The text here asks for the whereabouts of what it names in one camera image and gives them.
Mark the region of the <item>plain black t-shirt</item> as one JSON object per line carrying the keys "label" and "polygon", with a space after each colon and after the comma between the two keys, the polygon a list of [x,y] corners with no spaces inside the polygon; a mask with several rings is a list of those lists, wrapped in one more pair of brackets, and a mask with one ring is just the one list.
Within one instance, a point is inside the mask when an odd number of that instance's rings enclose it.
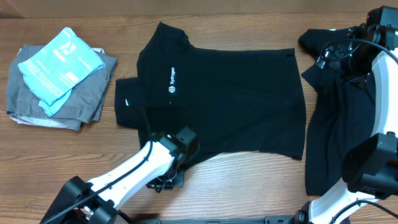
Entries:
{"label": "plain black t-shirt", "polygon": [[307,195],[321,196],[341,177],[345,154],[367,140],[375,117],[374,77],[365,88],[343,83],[340,74],[316,65],[303,72],[318,94],[307,129],[305,186]]}

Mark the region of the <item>black polo shirt with logo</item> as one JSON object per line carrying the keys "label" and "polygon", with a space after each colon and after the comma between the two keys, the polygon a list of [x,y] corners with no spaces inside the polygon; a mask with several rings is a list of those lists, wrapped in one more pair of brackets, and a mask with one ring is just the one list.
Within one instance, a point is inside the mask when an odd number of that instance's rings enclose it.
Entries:
{"label": "black polo shirt with logo", "polygon": [[305,99],[294,49],[200,49],[160,23],[139,54],[137,76],[116,80],[114,110],[141,144],[152,132],[195,132],[200,149],[185,169],[229,152],[303,155]]}

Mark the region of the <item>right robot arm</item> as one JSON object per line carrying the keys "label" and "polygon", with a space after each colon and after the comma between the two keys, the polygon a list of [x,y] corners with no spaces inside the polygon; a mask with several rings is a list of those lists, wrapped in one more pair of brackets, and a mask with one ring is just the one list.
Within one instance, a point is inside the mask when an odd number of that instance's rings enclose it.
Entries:
{"label": "right robot arm", "polygon": [[397,9],[373,9],[347,29],[309,29],[298,41],[315,57],[303,73],[317,93],[305,163],[314,200],[289,223],[348,223],[397,194]]}

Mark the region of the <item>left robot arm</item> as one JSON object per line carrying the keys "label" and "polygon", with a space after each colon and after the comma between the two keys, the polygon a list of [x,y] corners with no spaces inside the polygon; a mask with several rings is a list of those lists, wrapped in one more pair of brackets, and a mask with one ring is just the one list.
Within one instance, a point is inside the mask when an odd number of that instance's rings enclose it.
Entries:
{"label": "left robot arm", "polygon": [[68,180],[42,223],[115,223],[121,207],[141,188],[156,192],[182,187],[186,164],[199,151],[197,135],[183,128],[176,135],[154,133],[145,146],[113,170],[87,182]]}

